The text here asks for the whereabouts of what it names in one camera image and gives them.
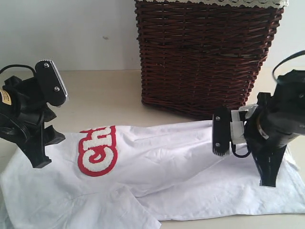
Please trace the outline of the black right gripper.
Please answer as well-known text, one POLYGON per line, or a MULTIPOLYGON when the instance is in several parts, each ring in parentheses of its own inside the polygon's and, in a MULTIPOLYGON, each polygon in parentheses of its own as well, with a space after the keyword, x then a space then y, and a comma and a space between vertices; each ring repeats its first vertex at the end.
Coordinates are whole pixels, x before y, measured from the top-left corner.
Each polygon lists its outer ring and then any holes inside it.
POLYGON ((257 105, 244 135, 260 176, 259 185, 276 187, 288 143, 305 134, 304 70, 278 76, 274 93, 259 93, 257 105))

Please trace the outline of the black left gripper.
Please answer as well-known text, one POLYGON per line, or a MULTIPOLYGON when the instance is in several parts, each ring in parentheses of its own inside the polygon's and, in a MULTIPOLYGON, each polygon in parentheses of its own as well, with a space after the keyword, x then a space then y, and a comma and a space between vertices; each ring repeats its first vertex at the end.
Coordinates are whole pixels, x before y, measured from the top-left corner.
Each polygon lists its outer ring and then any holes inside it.
POLYGON ((52 125, 45 128, 45 123, 56 117, 36 78, 22 80, 12 76, 4 81, 0 91, 0 137, 15 143, 33 168, 43 168, 51 162, 45 146, 66 139, 52 125))

